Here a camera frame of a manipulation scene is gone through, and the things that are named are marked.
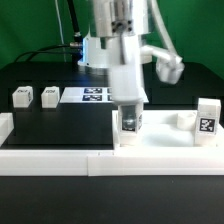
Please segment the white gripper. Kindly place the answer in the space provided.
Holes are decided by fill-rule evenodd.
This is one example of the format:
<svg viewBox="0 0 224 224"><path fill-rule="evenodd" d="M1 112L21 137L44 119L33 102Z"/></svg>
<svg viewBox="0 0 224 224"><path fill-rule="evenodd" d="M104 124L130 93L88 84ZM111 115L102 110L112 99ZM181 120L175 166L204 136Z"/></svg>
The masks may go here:
<svg viewBox="0 0 224 224"><path fill-rule="evenodd" d="M180 56L151 45L141 47L137 35L110 38L108 54L109 85L115 104L138 104L143 101L142 56L157 58L156 72L161 82L176 84L184 70Z"/></svg>

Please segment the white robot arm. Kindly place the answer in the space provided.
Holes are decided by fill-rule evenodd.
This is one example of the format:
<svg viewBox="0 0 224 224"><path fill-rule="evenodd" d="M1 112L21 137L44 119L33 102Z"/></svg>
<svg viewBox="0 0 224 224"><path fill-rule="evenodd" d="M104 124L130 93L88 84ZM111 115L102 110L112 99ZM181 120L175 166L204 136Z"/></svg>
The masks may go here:
<svg viewBox="0 0 224 224"><path fill-rule="evenodd" d="M184 70L164 25L157 0L87 0L93 67L107 71L112 100L143 102L142 65L155 57L159 80L175 84Z"/></svg>

